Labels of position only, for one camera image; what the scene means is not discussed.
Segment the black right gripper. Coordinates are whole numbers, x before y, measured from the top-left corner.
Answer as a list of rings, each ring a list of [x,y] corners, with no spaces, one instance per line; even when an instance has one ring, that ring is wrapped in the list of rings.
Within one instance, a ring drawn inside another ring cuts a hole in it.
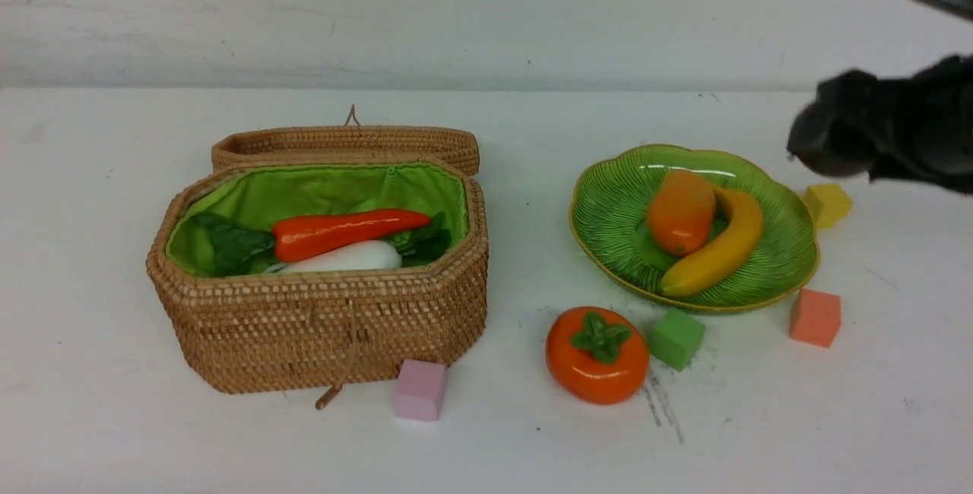
[[[818,176],[972,192],[972,64],[950,55],[906,78],[849,69],[816,87],[788,153]]]

